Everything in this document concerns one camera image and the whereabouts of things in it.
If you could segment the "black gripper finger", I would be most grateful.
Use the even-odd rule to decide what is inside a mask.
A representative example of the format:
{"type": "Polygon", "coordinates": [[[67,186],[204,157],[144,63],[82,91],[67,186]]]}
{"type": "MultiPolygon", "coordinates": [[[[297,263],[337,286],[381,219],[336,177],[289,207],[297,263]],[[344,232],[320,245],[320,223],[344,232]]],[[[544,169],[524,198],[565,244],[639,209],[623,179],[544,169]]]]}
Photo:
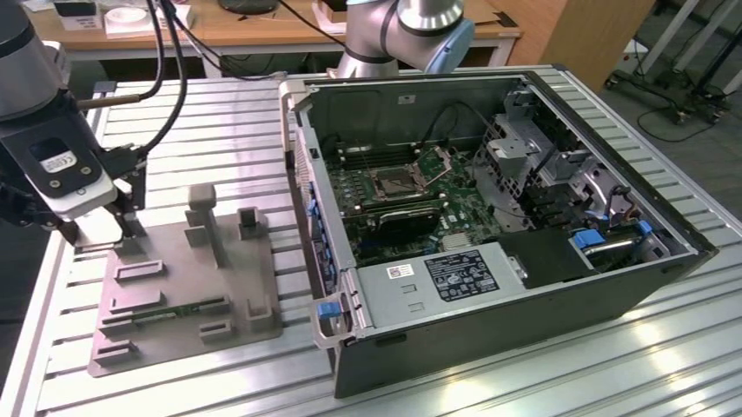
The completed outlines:
{"type": "Polygon", "coordinates": [[[109,178],[128,185],[128,190],[114,186],[116,198],[104,205],[118,224],[121,239],[126,240],[144,234],[136,212],[145,207],[145,155],[126,144],[102,149],[100,162],[109,178]]]}
{"type": "Polygon", "coordinates": [[[74,247],[79,238],[79,228],[74,221],[55,219],[53,221],[54,230],[61,234],[66,243],[74,247]]]}

